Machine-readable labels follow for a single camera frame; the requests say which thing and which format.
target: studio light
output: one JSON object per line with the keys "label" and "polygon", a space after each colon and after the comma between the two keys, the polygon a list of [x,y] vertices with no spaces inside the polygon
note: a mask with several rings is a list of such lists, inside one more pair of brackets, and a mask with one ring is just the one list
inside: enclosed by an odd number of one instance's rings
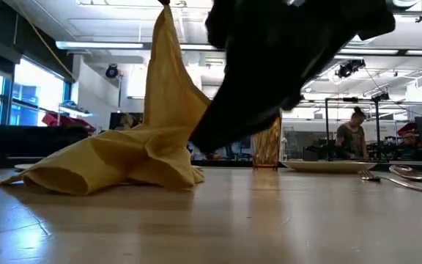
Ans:
{"label": "studio light", "polygon": [[350,60],[350,61],[348,61],[348,63],[342,64],[340,66],[339,70],[337,70],[335,72],[335,74],[339,78],[348,78],[353,73],[359,71],[359,69],[361,69],[361,68],[363,68],[365,66],[366,66],[366,62],[363,59],[360,59],[360,60]]}
{"label": "studio light", "polygon": [[383,92],[380,95],[376,95],[372,97],[372,100],[376,100],[376,101],[387,101],[390,100],[390,95],[387,92]]}
{"label": "studio light", "polygon": [[105,72],[105,76],[107,76],[107,78],[116,78],[118,74],[118,65],[116,64],[110,64]]}

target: woman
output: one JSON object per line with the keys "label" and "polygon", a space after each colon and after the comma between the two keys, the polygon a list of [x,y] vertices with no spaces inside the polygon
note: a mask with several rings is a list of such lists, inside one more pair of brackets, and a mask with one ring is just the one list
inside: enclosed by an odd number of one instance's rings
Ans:
{"label": "woman", "polygon": [[341,148],[343,158],[368,159],[364,130],[360,126],[366,115],[357,106],[354,110],[351,120],[336,131],[336,146]]}

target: amber glass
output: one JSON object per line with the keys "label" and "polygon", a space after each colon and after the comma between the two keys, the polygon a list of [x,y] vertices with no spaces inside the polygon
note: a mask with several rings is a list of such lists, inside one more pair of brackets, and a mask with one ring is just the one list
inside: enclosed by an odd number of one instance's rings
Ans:
{"label": "amber glass", "polygon": [[253,168],[277,169],[281,140],[281,115],[266,131],[253,135]]}

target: fork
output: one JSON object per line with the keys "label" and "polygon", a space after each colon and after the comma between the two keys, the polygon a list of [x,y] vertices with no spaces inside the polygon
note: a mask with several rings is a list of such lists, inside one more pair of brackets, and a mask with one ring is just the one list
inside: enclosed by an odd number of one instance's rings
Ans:
{"label": "fork", "polygon": [[392,179],[392,178],[389,178],[389,177],[373,175],[368,170],[362,170],[358,174],[361,176],[361,179],[363,179],[363,180],[380,182],[381,179],[384,179],[384,180],[389,180],[392,183],[396,183],[396,184],[403,186],[403,187],[406,187],[406,188],[410,188],[410,189],[413,189],[413,190],[416,190],[416,191],[422,191],[422,187],[420,187],[420,186],[416,186],[416,185],[406,183],[406,182],[401,181],[401,180]]}

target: person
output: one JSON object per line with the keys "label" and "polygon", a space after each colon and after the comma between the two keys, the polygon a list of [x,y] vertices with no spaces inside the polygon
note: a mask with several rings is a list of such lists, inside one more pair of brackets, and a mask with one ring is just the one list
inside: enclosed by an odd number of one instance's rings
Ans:
{"label": "person", "polygon": [[418,145],[418,140],[416,139],[416,136],[414,133],[406,132],[403,135],[403,142],[401,144],[416,147]]}
{"label": "person", "polygon": [[336,131],[336,146],[341,148],[342,158],[368,159],[366,139],[361,126],[366,114],[357,106],[354,110],[351,120],[340,125]]}

